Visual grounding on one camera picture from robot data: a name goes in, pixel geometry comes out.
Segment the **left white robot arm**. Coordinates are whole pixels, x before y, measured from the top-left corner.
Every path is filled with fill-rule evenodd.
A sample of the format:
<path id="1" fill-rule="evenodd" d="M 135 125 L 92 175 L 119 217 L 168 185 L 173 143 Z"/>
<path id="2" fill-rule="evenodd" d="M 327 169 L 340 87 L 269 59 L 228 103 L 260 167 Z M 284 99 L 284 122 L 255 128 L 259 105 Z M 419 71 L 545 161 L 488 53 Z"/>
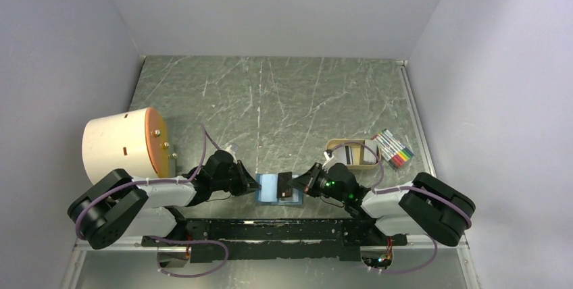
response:
<path id="1" fill-rule="evenodd" d="M 77 237 L 96 250 L 139 236 L 176 246 L 187 237 L 179 208 L 204 203 L 217 191 L 243 196 L 259 188 L 242 161 L 217 150 L 205 163 L 173 178 L 141 178 L 114 169 L 79 196 L 67 214 Z"/>

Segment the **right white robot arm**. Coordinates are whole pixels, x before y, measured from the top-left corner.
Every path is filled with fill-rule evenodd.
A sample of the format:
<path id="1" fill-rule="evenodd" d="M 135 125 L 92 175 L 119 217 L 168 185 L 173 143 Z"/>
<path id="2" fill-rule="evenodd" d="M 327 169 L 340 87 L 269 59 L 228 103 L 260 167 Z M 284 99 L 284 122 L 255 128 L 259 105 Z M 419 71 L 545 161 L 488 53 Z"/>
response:
<path id="1" fill-rule="evenodd" d="M 288 185 L 308 196 L 340 202 L 353 219 L 366 224 L 364 234 L 372 244 L 382 244 L 389 236 L 427 234 L 443 245 L 457 246 L 476 210 L 472 199 L 426 172 L 402 185 L 367 188 L 342 163 L 328 169 L 316 163 Z"/>

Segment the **blue leather card holder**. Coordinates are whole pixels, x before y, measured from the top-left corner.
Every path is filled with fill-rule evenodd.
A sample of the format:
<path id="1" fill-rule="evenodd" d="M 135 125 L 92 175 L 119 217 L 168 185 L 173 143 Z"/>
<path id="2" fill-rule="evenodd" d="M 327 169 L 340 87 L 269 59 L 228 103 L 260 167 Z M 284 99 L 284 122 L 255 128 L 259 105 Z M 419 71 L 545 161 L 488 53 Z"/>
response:
<path id="1" fill-rule="evenodd" d="M 255 201 L 262 205 L 302 205 L 303 193 L 294 188 L 293 196 L 291 198 L 277 199 L 277 178 L 278 174 L 257 174 L 256 181 L 261 184 L 261 188 L 255 192 Z"/>

